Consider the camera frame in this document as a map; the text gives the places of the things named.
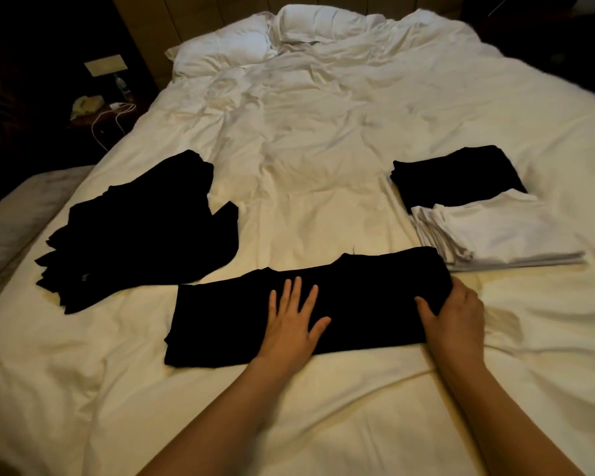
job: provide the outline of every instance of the white bedsheet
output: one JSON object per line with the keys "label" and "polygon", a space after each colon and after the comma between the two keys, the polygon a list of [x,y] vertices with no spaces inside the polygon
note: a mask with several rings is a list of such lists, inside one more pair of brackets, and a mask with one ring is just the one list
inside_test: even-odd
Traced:
{"label": "white bedsheet", "polygon": [[[505,151],[589,253],[586,266],[461,276],[487,305],[488,364],[595,474],[595,96],[423,11],[166,88],[0,296],[0,457],[27,475],[133,475],[243,369],[163,365],[176,287],[122,291],[64,316],[57,297],[35,285],[33,260],[49,250],[44,239],[72,204],[198,151],[215,167],[212,209],[228,200],[240,209],[238,254],[208,282],[416,246],[389,182],[392,160],[484,144]],[[314,357],[284,394],[247,473],[482,468],[415,345]]]}

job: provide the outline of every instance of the wall switch plate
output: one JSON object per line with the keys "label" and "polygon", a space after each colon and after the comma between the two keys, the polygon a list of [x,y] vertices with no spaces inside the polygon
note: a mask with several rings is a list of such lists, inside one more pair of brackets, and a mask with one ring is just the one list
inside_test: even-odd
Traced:
{"label": "wall switch plate", "polygon": [[93,77],[108,75],[109,73],[128,69],[126,62],[121,58],[121,55],[106,56],[105,58],[87,61],[84,64]]}

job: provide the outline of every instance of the white pillow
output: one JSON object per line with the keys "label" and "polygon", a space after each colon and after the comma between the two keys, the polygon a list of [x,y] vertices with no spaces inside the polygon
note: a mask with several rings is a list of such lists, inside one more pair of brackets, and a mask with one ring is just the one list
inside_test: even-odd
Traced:
{"label": "white pillow", "polygon": [[277,55],[269,40],[273,18],[271,13],[258,13],[170,48],[166,56],[174,61],[175,77],[215,75]]}
{"label": "white pillow", "polygon": [[360,15],[320,5],[283,6],[273,22],[276,40],[284,43],[332,42],[354,37],[386,21],[383,15]]}

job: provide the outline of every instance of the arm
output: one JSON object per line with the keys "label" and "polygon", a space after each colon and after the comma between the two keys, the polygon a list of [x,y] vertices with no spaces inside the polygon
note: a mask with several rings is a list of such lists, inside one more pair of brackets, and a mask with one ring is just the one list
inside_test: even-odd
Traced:
{"label": "arm", "polygon": [[299,312],[301,285],[301,279],[296,277],[291,292],[291,281],[285,282],[278,311],[277,295],[271,291],[267,328],[258,356],[139,476],[214,476],[237,469],[278,396],[308,362],[331,321],[330,317],[323,317],[308,332],[318,289],[311,289]]}
{"label": "arm", "polygon": [[452,277],[454,287],[436,317],[417,297],[428,346],[460,403],[492,475],[581,475],[529,419],[485,367],[484,305]]}

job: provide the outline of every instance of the folded black t-shirt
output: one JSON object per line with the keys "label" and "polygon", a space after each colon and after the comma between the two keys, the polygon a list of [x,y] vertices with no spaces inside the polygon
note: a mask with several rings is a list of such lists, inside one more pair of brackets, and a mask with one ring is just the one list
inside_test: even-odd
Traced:
{"label": "folded black t-shirt", "polygon": [[495,145],[465,147],[444,157],[394,162],[390,178],[409,214],[416,206],[463,206],[514,188],[527,193],[516,169]]}
{"label": "folded black t-shirt", "polygon": [[55,250],[36,261],[47,267],[37,284],[70,314],[122,289],[187,284],[227,264],[238,250],[238,207],[212,215],[213,172],[187,150],[74,205],[47,241]]}
{"label": "folded black t-shirt", "polygon": [[315,354],[425,341],[415,296],[438,314],[452,280],[436,249],[394,254],[343,254],[329,265],[289,271],[255,270],[236,279],[180,286],[165,363],[177,368],[219,368],[250,362],[267,322],[269,292],[278,299],[286,279],[302,278],[301,303],[319,286],[309,328],[321,317],[331,324]]}

